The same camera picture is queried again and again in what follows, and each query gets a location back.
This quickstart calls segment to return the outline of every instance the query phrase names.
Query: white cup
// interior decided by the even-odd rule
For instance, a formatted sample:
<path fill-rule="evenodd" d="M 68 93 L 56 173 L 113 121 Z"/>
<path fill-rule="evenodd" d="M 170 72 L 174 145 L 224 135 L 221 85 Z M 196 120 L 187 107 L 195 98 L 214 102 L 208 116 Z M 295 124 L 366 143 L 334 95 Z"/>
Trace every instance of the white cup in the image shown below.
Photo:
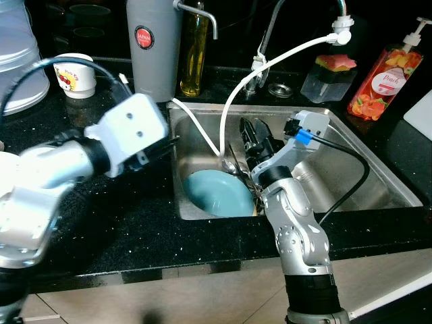
<path fill-rule="evenodd" d="M 66 53 L 56 57 L 77 57 L 80 59 L 93 59 L 85 54 Z M 95 94 L 95 70 L 91 67 L 77 63 L 54 64 L 55 75 L 65 94 L 73 99 L 85 99 Z"/>

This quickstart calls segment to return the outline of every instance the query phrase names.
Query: white hose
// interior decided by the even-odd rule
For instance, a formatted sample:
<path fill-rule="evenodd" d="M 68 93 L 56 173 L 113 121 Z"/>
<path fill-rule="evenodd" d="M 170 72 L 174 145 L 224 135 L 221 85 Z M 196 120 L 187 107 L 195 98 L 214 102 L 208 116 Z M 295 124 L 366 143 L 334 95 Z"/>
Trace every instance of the white hose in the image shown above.
<path fill-rule="evenodd" d="M 294 47 L 293 49 L 289 50 L 288 52 L 285 52 L 284 54 L 276 57 L 275 59 L 272 59 L 271 61 L 268 61 L 266 64 L 262 65 L 260 68 L 256 69 L 255 71 L 252 71 L 247 77 L 243 78 L 242 81 L 235 87 L 235 89 L 231 92 L 231 94 L 228 97 L 227 102 L 225 103 L 225 106 L 223 107 L 222 116 L 221 116 L 221 123 L 219 126 L 219 145 L 220 145 L 220 152 L 219 156 L 223 157 L 225 155 L 225 123 L 227 121 L 227 115 L 228 115 L 228 109 L 230 108 L 230 105 L 232 101 L 234 100 L 234 97 L 242 90 L 242 88 L 251 81 L 255 76 L 260 74 L 262 71 L 270 68 L 272 65 L 275 65 L 276 63 L 279 63 L 280 61 L 286 59 L 287 57 L 296 54 L 303 49 L 307 49 L 308 47 L 311 47 L 316 44 L 320 43 L 334 43 L 338 39 L 338 34 L 332 33 L 328 34 L 324 37 L 319 37 L 313 40 L 310 40 L 304 44 L 298 45 L 297 47 Z"/>
<path fill-rule="evenodd" d="M 260 68 L 256 69 L 255 71 L 252 71 L 249 75 L 247 75 L 245 78 L 240 81 L 240 83 L 235 87 L 235 89 L 231 92 L 231 94 L 228 97 L 227 102 L 225 103 L 225 106 L 223 107 L 222 116 L 221 116 L 221 123 L 219 125 L 219 145 L 220 145 L 220 151 L 217 150 L 217 147 L 213 144 L 207 133 L 204 131 L 204 128 L 201 126 L 193 112 L 180 100 L 173 98 L 172 102 L 175 103 L 178 107 L 183 109 L 185 113 L 187 113 L 190 117 L 190 119 L 194 122 L 196 128 L 198 128 L 198 131 L 201 133 L 202 137 L 205 139 L 207 144 L 210 146 L 211 150 L 216 154 L 218 157 L 223 157 L 225 155 L 225 124 L 227 121 L 227 115 L 228 115 L 228 109 L 230 108 L 230 105 L 232 101 L 234 100 L 235 96 L 242 90 L 242 88 L 251 81 L 255 76 L 260 74 L 262 71 L 270 68 L 272 65 L 275 65 L 276 63 L 279 63 L 280 61 L 286 59 L 287 57 L 296 54 L 304 49 L 307 49 L 308 47 L 311 47 L 316 44 L 320 43 L 334 43 L 338 39 L 338 34 L 332 33 L 328 34 L 324 37 L 319 37 L 313 40 L 310 40 L 304 44 L 298 45 L 297 47 L 294 47 L 293 49 L 289 50 L 288 52 L 285 52 L 284 54 L 281 54 L 280 56 L 276 57 L 275 59 L 272 59 L 271 61 L 268 61 L 264 65 L 262 65 Z"/>
<path fill-rule="evenodd" d="M 190 119 L 194 122 L 196 128 L 198 128 L 198 131 L 201 133 L 202 137 L 205 139 L 207 144 L 210 146 L 211 150 L 216 154 L 216 156 L 220 156 L 221 153 L 217 150 L 217 147 L 213 144 L 211 139 L 209 138 L 209 135 L 205 132 L 204 128 L 201 126 L 200 122 L 197 120 L 193 112 L 186 106 L 183 102 L 178 100 L 177 98 L 173 98 L 172 102 L 175 103 L 178 107 L 183 109 L 185 113 L 187 113 L 190 117 Z"/>

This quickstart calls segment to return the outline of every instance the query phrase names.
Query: gray thermos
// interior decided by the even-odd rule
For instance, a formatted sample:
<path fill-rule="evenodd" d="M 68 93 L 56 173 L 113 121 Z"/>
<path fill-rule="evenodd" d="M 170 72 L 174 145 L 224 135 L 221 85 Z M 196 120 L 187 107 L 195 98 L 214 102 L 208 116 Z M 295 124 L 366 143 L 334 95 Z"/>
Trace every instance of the gray thermos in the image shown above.
<path fill-rule="evenodd" d="M 135 92 L 157 103 L 176 93 L 183 10 L 208 17 L 217 39 L 216 19 L 180 0 L 128 0 L 126 5 Z"/>

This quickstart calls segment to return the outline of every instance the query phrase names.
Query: black countertop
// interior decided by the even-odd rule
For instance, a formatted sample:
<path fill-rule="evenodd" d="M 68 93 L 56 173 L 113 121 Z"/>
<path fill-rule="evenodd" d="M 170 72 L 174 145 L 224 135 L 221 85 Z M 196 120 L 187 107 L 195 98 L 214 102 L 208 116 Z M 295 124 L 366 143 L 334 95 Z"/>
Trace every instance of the black countertop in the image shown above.
<path fill-rule="evenodd" d="M 105 64 L 118 69 L 117 64 Z M 206 73 L 212 82 L 204 81 L 199 98 L 184 101 L 224 103 L 246 71 L 214 67 Z M 234 103 L 317 106 L 299 94 L 304 76 L 272 73 L 268 82 L 282 80 L 293 87 L 293 97 L 276 99 L 262 90 L 252 99 L 239 94 Z M 347 115 L 345 104 L 318 106 L 346 121 L 425 206 L 334 213 L 323 224 L 331 242 L 330 257 L 349 259 L 432 247 L 432 142 L 398 114 L 386 113 L 371 123 Z M 6 118 L 2 139 L 7 151 L 19 153 L 66 129 L 97 122 L 112 106 L 103 79 L 98 79 L 96 95 L 83 101 L 67 98 L 54 80 L 42 102 Z M 224 265 L 236 268 L 241 260 L 277 256 L 264 217 L 180 219 L 170 156 L 136 173 L 115 179 L 99 176 L 77 185 L 61 204 L 61 216 L 46 257 L 36 266 L 34 292 L 98 286 L 113 274 L 124 283 L 159 279 L 162 269 L 186 265 L 212 264 L 214 271 L 223 271 Z"/>

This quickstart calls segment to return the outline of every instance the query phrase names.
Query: blue plate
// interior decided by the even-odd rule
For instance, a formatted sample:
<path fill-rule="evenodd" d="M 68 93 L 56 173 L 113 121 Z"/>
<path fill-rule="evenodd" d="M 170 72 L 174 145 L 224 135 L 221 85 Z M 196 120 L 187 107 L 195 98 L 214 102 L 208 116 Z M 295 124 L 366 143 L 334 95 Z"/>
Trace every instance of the blue plate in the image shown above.
<path fill-rule="evenodd" d="M 195 172 L 184 180 L 189 199 L 200 209 L 220 217 L 247 217 L 254 213 L 249 189 L 239 179 L 217 170 Z"/>

